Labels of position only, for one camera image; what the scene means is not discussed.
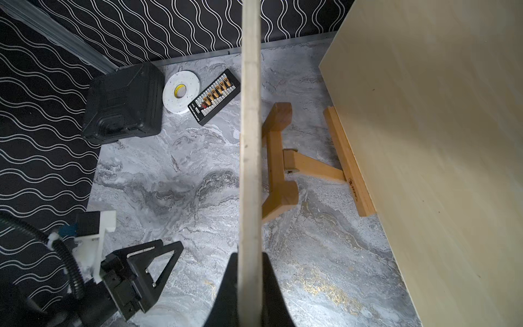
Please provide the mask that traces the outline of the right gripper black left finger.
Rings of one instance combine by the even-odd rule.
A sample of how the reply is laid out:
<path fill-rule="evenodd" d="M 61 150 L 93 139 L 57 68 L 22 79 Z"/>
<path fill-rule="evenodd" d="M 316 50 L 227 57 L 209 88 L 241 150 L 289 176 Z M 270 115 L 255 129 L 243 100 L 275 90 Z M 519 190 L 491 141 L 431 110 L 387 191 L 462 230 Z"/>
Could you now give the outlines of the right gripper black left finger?
<path fill-rule="evenodd" d="M 238 326 L 238 254 L 233 253 L 204 327 Z"/>

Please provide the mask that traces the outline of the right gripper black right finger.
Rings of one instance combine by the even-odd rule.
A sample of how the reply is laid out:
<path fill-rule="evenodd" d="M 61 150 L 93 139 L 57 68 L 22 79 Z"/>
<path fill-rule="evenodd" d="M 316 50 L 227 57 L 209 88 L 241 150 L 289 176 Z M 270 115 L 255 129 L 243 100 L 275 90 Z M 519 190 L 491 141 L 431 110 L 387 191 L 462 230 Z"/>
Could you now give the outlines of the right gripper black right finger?
<path fill-rule="evenodd" d="M 261 325 L 295 327 L 267 253 L 262 254 L 263 307 Z"/>

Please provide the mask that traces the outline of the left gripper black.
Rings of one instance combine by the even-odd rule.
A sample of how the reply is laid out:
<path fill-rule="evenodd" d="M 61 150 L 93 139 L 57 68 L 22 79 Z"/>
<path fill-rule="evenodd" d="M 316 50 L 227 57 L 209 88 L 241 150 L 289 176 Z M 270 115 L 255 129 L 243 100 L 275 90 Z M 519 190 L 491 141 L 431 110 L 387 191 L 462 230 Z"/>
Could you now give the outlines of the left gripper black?
<path fill-rule="evenodd" d="M 115 251 L 106 256 L 100 283 L 90 283 L 79 302 L 79 326 L 101 326 L 116 312 L 129 320 L 148 312 L 166 287 L 184 246 L 162 240 Z"/>

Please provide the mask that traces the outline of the light plywood board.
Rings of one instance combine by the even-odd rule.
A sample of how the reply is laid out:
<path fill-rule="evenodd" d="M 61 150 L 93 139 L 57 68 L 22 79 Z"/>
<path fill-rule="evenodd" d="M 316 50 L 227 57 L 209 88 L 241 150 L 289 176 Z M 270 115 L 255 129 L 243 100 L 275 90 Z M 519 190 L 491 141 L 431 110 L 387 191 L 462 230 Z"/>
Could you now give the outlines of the light plywood board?
<path fill-rule="evenodd" d="M 522 325 L 522 2 L 355 1 L 320 70 L 424 326 Z"/>
<path fill-rule="evenodd" d="M 262 123 L 261 5 L 242 5 L 240 217 L 238 244 L 238 325 L 261 326 Z"/>

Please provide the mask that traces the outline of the large wooden easel frame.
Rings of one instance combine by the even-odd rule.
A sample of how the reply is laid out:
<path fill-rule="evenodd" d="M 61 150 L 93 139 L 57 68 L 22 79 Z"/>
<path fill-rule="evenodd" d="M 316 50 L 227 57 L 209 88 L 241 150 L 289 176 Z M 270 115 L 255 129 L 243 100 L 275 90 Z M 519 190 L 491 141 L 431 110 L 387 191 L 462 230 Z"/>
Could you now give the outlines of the large wooden easel frame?
<path fill-rule="evenodd" d="M 377 210 L 343 129 L 340 117 L 331 106 L 324 110 L 324 118 L 339 158 L 341 169 L 301 154 L 295 149 L 285 149 L 282 131 L 290 125 L 293 110 L 288 102 L 274 104 L 262 126 L 262 144 L 268 155 L 269 195 L 262 205 L 262 222 L 268 223 L 298 204 L 299 192 L 295 181 L 285 179 L 286 174 L 298 173 L 309 177 L 349 185 L 358 214 L 372 216 Z"/>

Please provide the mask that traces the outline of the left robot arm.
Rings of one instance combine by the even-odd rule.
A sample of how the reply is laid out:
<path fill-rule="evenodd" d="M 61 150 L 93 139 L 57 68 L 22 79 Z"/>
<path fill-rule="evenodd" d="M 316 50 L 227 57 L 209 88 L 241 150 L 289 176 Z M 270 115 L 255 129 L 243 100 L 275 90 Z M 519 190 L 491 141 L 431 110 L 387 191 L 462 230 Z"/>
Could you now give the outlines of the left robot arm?
<path fill-rule="evenodd" d="M 178 241 L 151 241 L 116 250 L 106 256 L 102 281 L 86 284 L 82 299 L 72 295 L 46 312 L 14 285 L 1 287 L 2 326 L 101 326 L 115 313 L 129 320 L 146 313 L 159 300 L 184 246 Z"/>

